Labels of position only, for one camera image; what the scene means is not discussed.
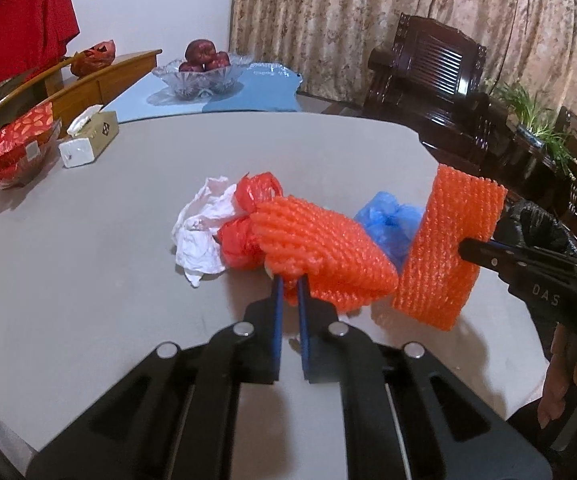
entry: bowl of apples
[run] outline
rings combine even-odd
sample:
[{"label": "bowl of apples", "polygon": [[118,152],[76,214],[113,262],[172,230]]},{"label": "bowl of apples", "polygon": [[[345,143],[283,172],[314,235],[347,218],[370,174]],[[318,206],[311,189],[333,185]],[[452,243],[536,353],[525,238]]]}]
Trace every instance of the bowl of apples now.
[{"label": "bowl of apples", "polygon": [[188,44],[185,59],[158,66],[153,74],[179,99],[190,101],[228,92],[251,62],[251,56],[218,52],[212,41],[194,40]]}]

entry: blue plastic bag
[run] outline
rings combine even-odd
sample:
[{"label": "blue plastic bag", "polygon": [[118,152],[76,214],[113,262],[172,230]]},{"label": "blue plastic bag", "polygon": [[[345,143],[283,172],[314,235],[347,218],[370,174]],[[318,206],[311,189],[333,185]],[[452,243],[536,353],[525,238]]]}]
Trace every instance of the blue plastic bag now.
[{"label": "blue plastic bag", "polygon": [[360,209],[355,221],[384,251],[397,272],[402,272],[423,213],[422,208],[400,204],[390,193],[380,191]]}]

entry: tissue box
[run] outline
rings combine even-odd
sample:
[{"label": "tissue box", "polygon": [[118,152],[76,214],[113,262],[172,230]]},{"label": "tissue box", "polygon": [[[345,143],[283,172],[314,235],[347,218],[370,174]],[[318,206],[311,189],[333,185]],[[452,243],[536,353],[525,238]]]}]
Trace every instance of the tissue box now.
[{"label": "tissue box", "polygon": [[78,134],[59,145],[59,153],[67,168],[89,164],[100,156],[104,148],[120,131],[115,112],[98,112]]}]

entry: red plastic bag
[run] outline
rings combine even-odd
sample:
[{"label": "red plastic bag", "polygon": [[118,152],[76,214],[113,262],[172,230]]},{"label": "red plastic bag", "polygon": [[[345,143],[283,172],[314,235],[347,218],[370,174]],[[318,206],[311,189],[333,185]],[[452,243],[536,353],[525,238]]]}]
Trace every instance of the red plastic bag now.
[{"label": "red plastic bag", "polygon": [[[235,200],[248,214],[257,211],[257,206],[283,191],[278,179],[272,173],[261,173],[242,177],[235,188]],[[217,232],[217,240],[222,245],[222,257],[233,269],[254,269],[264,265],[264,252],[251,231],[251,218],[247,215],[226,222]]]},{"label": "red plastic bag", "polygon": [[258,204],[267,202],[276,196],[283,196],[278,179],[270,172],[249,178],[248,173],[237,183],[235,199],[248,214],[257,211]]},{"label": "red plastic bag", "polygon": [[251,217],[226,222],[217,232],[222,256],[233,269],[255,269],[264,265],[264,253],[251,232]]},{"label": "red plastic bag", "polygon": [[0,130],[0,189],[30,182],[57,143],[61,121],[53,105],[38,105]]},{"label": "red plastic bag", "polygon": [[76,55],[71,63],[71,74],[77,77],[97,72],[106,68],[115,60],[115,42],[102,41],[97,45],[85,50],[80,55]]}]

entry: human hand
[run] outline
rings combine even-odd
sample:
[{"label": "human hand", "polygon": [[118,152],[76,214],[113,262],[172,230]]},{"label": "human hand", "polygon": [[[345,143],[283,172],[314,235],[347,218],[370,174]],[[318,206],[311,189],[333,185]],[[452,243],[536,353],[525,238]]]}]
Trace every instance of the human hand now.
[{"label": "human hand", "polygon": [[558,420],[565,410],[565,395],[571,380],[577,386],[577,363],[571,373],[566,362],[566,344],[568,332],[563,325],[558,325],[553,337],[551,351],[553,357],[547,370],[542,399],[537,407],[537,420],[544,429],[552,420]]}]

